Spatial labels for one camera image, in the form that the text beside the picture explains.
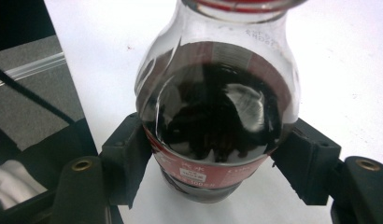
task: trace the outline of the white surface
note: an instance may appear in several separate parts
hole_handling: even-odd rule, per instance
[[[98,148],[135,111],[136,71],[170,20],[175,0],[45,0]],[[383,0],[310,0],[288,17],[302,83],[300,117],[351,155],[383,163]],[[132,223],[330,223],[329,206],[307,207],[267,161],[228,199],[189,202],[151,160]]]

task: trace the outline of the black cable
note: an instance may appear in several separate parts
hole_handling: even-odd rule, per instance
[[[8,85],[11,89],[14,91],[19,92],[20,94],[24,95],[25,97],[29,98],[30,100],[34,101],[38,105],[42,106],[43,108],[47,109],[49,112],[53,113],[60,119],[63,119],[66,123],[72,124],[75,123],[74,120],[72,120],[69,116],[67,116],[64,112],[59,110],[57,107],[51,105],[44,99],[42,99],[40,96],[36,95],[34,92],[26,89],[18,82],[14,81],[11,77],[9,77],[5,72],[3,72],[0,69],[0,80]]]

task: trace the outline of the liquid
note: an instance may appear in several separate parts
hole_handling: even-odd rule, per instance
[[[200,203],[226,198],[290,128],[287,84],[264,58],[222,43],[188,44],[151,64],[136,105],[164,179]]]

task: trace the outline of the plastic bottle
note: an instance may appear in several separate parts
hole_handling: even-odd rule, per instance
[[[297,69],[285,36],[296,0],[178,0],[135,83],[164,180],[215,203],[277,148],[298,118]]]

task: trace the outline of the red label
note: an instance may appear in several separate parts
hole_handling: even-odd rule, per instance
[[[189,185],[205,188],[219,189],[229,187],[250,177],[267,158],[253,161],[240,166],[207,165],[194,161],[186,161],[172,153],[145,129],[147,137],[153,147],[156,161],[172,177]]]

